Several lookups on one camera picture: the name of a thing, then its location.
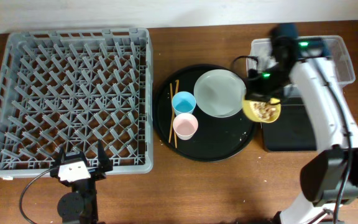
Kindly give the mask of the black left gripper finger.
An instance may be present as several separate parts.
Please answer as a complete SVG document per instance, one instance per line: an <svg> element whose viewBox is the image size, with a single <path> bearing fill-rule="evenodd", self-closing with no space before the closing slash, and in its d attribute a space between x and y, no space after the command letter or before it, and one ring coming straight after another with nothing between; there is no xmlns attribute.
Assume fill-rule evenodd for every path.
<svg viewBox="0 0 358 224"><path fill-rule="evenodd" d="M112 162L107 156L100 139L98 140L98 162L99 162L99 169L101 171L109 172L113 170Z"/></svg>
<svg viewBox="0 0 358 224"><path fill-rule="evenodd" d="M60 166L65 160L65 151L64 149L60 149L58 153L58 157L56 158L56 166Z"/></svg>

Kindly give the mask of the food scraps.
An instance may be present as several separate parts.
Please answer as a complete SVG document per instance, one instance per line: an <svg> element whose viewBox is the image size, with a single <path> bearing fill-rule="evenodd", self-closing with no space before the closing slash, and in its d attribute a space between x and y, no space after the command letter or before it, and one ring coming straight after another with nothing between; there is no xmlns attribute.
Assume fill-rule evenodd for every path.
<svg viewBox="0 0 358 224"><path fill-rule="evenodd" d="M278 118L279 110L276 106L256 101L251 102L250 106L252 112L262 121L273 121Z"/></svg>

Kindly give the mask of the yellow bowl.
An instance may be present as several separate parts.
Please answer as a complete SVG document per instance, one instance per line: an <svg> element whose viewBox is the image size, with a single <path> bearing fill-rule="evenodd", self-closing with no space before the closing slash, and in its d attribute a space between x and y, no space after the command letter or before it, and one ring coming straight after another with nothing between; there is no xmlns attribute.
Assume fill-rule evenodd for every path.
<svg viewBox="0 0 358 224"><path fill-rule="evenodd" d="M254 122L260 122L260 123L272 123L274 121L276 121L278 118L274 119L273 121L262 121L260 120L258 117L256 117L256 115L252 112L250 103L253 102L251 100L242 100L242 110L244 112L244 114L251 120ZM276 98L271 98L268 102L264 102L264 103L268 103L272 106L276 106L279 110L279 115L281 113L281 102L279 99Z"/></svg>

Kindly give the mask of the pink plastic cup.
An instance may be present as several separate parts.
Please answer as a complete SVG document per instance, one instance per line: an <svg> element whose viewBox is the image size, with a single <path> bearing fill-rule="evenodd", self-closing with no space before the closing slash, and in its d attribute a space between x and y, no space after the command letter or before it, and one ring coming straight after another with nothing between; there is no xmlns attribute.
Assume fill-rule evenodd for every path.
<svg viewBox="0 0 358 224"><path fill-rule="evenodd" d="M198 120L190 113L182 113L173 120L174 132L181 140L189 140L198 129Z"/></svg>

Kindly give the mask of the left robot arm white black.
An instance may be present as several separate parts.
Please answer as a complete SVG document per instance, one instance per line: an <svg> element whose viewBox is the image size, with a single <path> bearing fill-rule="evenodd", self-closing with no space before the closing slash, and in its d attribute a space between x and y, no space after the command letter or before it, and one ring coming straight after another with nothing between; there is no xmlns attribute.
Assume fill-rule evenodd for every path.
<svg viewBox="0 0 358 224"><path fill-rule="evenodd" d="M106 172L112 171L112 162L100 140L97 150L97 167L88 167L83 152L65 153L63 149L52 165L50 176L71 188L71 192L65 194L57 205L57 212L63 223L98 222L96 182L104 180Z"/></svg>

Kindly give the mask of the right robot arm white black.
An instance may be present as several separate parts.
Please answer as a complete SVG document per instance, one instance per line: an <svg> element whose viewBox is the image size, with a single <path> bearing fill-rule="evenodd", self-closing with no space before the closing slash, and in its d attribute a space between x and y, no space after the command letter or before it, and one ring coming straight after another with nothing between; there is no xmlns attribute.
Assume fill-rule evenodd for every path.
<svg viewBox="0 0 358 224"><path fill-rule="evenodd" d="M319 223L326 215L338 221L339 209L358 198L358 125L337 84L334 60L319 37L301 38L294 24L270 31L275 65L249 70L242 97L244 114L259 121L255 103L280 106L283 88L296 85L311 122L318 155L300 172L301 193L274 223Z"/></svg>

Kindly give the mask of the clear plastic waste bin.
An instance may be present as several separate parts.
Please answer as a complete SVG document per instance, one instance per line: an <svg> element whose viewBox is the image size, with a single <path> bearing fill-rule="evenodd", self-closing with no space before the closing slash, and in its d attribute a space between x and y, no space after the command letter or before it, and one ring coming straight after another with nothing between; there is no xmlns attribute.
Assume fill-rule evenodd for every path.
<svg viewBox="0 0 358 224"><path fill-rule="evenodd" d="M313 38L321 38L323 40L328 55L334 60L336 66L336 79L340 89L355 81L356 76L354 68L342 37L338 35L321 35L306 36L301 38L304 42ZM265 69L268 66L275 65L276 61L271 57L271 51L272 45L270 38L253 40L251 43L250 56L255 57L259 64L257 65L257 62L251 58L247 59L246 69Z"/></svg>

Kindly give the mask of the grey plastic dishwasher rack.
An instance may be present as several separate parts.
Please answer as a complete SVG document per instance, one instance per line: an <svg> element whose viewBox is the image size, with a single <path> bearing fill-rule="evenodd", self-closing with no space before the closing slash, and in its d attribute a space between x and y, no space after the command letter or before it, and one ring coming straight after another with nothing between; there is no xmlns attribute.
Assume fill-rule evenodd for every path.
<svg viewBox="0 0 358 224"><path fill-rule="evenodd" d="M153 168L153 48L145 28L9 35L0 69L0 178L35 177L60 151L113 174Z"/></svg>

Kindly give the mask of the black rectangular tray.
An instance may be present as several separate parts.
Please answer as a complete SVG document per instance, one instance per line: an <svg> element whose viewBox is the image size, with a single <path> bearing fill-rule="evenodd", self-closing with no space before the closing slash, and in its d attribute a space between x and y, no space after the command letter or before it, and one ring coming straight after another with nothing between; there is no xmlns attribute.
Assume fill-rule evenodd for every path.
<svg viewBox="0 0 358 224"><path fill-rule="evenodd" d="M306 108L300 97L281 106L273 123L262 123L264 148L270 152L316 151L316 140Z"/></svg>

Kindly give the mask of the grey round plate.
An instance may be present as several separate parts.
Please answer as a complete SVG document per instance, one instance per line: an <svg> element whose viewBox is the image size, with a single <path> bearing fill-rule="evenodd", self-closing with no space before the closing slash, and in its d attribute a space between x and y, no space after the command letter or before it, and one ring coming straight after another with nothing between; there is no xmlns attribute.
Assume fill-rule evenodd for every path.
<svg viewBox="0 0 358 224"><path fill-rule="evenodd" d="M238 113L245 93L244 82L235 73L223 69L202 74L193 90L198 107L215 118L228 118Z"/></svg>

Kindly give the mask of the round black tray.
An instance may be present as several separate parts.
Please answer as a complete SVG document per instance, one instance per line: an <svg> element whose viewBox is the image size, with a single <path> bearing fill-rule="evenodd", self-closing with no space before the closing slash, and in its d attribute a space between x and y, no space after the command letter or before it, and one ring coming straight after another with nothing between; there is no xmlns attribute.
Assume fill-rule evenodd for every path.
<svg viewBox="0 0 358 224"><path fill-rule="evenodd" d="M154 130L173 152L194 161L211 162L232 157L253 140L257 130L257 123L241 111L228 118L214 118L195 108L193 115L198 120L198 130L189 140L178 139L175 149L174 140L168 137L172 117L170 85L179 80L180 91L193 93L197 79L214 69L222 69L222 66L197 64L182 68L163 82L153 99Z"/></svg>

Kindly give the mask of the blue plastic cup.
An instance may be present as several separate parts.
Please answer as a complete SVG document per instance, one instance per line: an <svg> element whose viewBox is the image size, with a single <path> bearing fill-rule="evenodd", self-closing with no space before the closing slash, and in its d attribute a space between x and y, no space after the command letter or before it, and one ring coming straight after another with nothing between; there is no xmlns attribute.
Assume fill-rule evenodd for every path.
<svg viewBox="0 0 358 224"><path fill-rule="evenodd" d="M180 91L176 94L172 105L175 106L176 114L190 113L196 108L195 97L187 91Z"/></svg>

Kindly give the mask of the right wooden chopstick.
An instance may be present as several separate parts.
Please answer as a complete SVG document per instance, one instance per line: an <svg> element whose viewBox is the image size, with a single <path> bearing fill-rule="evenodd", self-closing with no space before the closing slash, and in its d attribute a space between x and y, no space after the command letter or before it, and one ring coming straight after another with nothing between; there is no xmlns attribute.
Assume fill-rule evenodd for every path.
<svg viewBox="0 0 358 224"><path fill-rule="evenodd" d="M179 80L175 80L175 92L174 94L172 95L172 103L173 103L173 100L176 96L176 94L178 93L178 89L179 89L179 84L180 84L180 81ZM172 105L172 120L171 120L171 129L173 130L173 138L174 138L174 143L175 143L175 149L177 149L177 134L173 128L173 121L176 117L176 109L175 109L175 106Z"/></svg>

